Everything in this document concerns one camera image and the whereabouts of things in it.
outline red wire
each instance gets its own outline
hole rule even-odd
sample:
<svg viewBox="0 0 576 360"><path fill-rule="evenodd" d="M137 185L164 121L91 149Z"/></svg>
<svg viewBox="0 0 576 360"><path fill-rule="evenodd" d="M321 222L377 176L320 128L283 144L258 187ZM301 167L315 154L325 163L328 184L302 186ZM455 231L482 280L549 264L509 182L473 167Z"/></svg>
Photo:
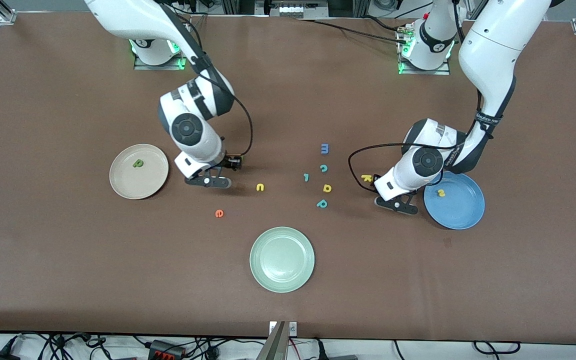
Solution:
<svg viewBox="0 0 576 360"><path fill-rule="evenodd" d="M294 349L295 353L297 353L297 359L302 360L302 357L299 356L299 350L297 350L297 345L295 345L293 339L290 339L290 344L292 344L292 348Z"/></svg>

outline mint green plate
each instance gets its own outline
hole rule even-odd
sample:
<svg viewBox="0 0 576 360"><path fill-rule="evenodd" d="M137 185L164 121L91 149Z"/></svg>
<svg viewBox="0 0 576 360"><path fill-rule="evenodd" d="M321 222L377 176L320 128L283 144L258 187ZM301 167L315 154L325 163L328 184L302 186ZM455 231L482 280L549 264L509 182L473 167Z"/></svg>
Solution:
<svg viewBox="0 0 576 360"><path fill-rule="evenodd" d="M275 293L289 293L306 284L315 267L308 237L292 227L274 227L259 235L250 250L256 282Z"/></svg>

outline plate rim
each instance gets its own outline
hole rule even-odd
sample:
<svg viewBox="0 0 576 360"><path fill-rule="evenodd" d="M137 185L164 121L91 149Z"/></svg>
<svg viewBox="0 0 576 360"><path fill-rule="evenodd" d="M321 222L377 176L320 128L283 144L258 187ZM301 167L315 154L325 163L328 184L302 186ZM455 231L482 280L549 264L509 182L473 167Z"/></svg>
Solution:
<svg viewBox="0 0 576 360"><path fill-rule="evenodd" d="M258 278L258 275L255 273L254 269L253 269L253 251L256 248L256 245L258 244L259 239L261 239L261 237L263 237L263 235L265 235L266 233L270 232L270 231L276 231L276 230L290 230L290 231L295 231L298 234L300 234L303 239L305 240L305 243L302 243L302 246L304 246L306 248L306 253L310 253L312 255L312 262L311 264L308 264L308 256L306 254L306 270L308 271L308 276L304 277L304 281L299 284L297 287L295 288L288 288L286 290L277 290L277 289L270 289L268 288L266 285L264 285ZM311 240L308 239L308 236L306 236L303 232L297 230L294 227L290 227L290 226L276 226L276 227L272 227L272 228L268 228L268 230L263 231L257 238L256 240L254 240L254 243L252 245L252 247L250 248L250 255L249 255L249 261L248 264L250 266L250 272L252 273L252 276L254 278L254 280L257 282L257 284L261 285L261 287L263 287L264 289L268 290L269 292L274 292L277 294L286 294L286 293L290 293L290 292L294 292L296 290L299 290L301 287L303 287L304 285L306 285L306 283L308 283L308 280L311 279L311 276L313 276L313 271L315 269L315 250L313 248L313 244L311 243ZM272 283L276 283L274 280L270 279L267 276L264 276L268 281L272 282Z"/></svg>
<svg viewBox="0 0 576 360"><path fill-rule="evenodd" d="M122 155L124 155L124 153L128 153L128 152L130 152L130 150L132 150L132 148L137 148L137 147L149 148L150 150L153 150L154 153L158 153L158 155L160 155L165 160L164 161L164 164L165 164L165 171L164 172L166 173L166 176L163 177L161 184L151 194L148 194L146 196L141 196L141 197L140 196L126 196L125 194L119 192L118 189L115 187L115 182L113 181L113 170L116 170L117 160ZM170 171L169 160L166 157L166 153L164 153L163 150L161 150L157 146L152 145L150 143L136 143L134 145L128 146L127 148L124 148L124 150L122 150L120 153L117 154L117 156L114 157L114 160L112 160L112 163L110 164L110 169L108 170L108 181L110 182L110 187L112 187L112 190L114 191L114 193L121 196L122 198L128 199L128 200L142 200L142 199L150 198L151 196L156 194L158 191L160 191L160 189L162 189L163 185L166 183L166 179L169 177L169 171Z"/></svg>
<svg viewBox="0 0 576 360"><path fill-rule="evenodd" d="M468 179L471 184L474 184L475 189L477 189L477 191L481 194L481 201L483 203L483 210L481 212L481 215L478 217L477 221L475 221L475 223L473 223L470 226L467 227L451 227L446 225L444 222L439 221L437 218L435 218L432 214L432 212L430 212L430 210L428 209L428 205L426 205L426 194L428 194L428 196L430 196L429 193L427 193L427 189L429 187L438 187L439 184L437 185L432 185L432 186L426 186L426 189L423 189L423 206L425 207L426 212L428 212L428 215L430 215L430 217L439 225L443 226L446 229L450 229L450 230L468 230L470 228L472 228L473 226L477 225L484 217L484 214L486 213L486 196L484 196L484 192L482 191L482 188L480 187L480 185L473 180L473 178L471 178L470 176L466 175L465 173L453 173L452 171L444 171L443 177L446 178L446 175L449 174L448 176L450 177L451 180L457 180L459 179L459 177L464 177L466 179Z"/></svg>

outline brown table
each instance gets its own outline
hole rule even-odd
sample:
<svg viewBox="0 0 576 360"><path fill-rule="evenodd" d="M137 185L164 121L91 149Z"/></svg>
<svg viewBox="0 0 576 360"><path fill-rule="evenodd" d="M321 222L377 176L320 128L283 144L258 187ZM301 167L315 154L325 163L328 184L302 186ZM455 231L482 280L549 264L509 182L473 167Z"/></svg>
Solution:
<svg viewBox="0 0 576 360"><path fill-rule="evenodd" d="M346 164L425 117L467 130L476 92L457 57L450 76L398 75L393 44L316 23L222 17L199 30L252 114L253 150L227 191L187 186L171 167L160 192L131 201L112 191L110 163L147 143L172 165L158 99L192 71L132 70L128 42L89 13L21 13L0 29L0 330L263 336L291 320L302 337L576 343L569 24L542 24L521 55L503 124L469 173L486 213L465 231L434 223L420 196L417 216L375 207ZM232 152L247 145L242 110L211 123ZM355 164L383 173L399 158L373 150ZM275 226L304 232L317 259L288 294L249 268Z"/></svg>

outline robotic arm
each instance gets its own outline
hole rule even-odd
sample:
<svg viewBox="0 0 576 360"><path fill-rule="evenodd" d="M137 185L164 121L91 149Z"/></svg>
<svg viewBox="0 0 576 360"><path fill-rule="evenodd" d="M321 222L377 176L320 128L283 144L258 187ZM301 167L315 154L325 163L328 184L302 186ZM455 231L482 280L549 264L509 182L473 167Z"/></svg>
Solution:
<svg viewBox="0 0 576 360"><path fill-rule="evenodd" d="M455 174L473 170L513 95L516 61L550 5L551 0L503 0L490 1L486 5L459 51L459 64L483 98L483 107L477 109L467 133L430 118L416 122L407 132L404 142L423 146L403 146L401 160L375 180L374 186L381 196L375 200L378 206L401 211L395 207L400 205L395 200L427 185L442 169ZM454 37L457 32L455 16L453 12L451 20L446 17L447 7L453 8L452 0L434 0L425 22L430 24L433 12L441 10L439 18L452 24L444 25L444 28L450 28L444 34L452 32ZM415 34L420 27L415 25ZM425 47L426 55L430 54L426 56L429 60L425 64L436 64L438 57L432 52L436 43L425 43L423 36L421 38L414 50L423 54Z"/></svg>
<svg viewBox="0 0 576 360"><path fill-rule="evenodd" d="M178 45L198 77L159 100L158 118L182 151L174 163L190 185L230 187L232 182L221 176L221 169L240 169L242 157L226 154L221 137L208 120L231 110L233 87L184 23L169 7L154 0L86 0L86 4L110 34L124 39L171 41ZM219 171L217 176L211 174L212 169Z"/></svg>

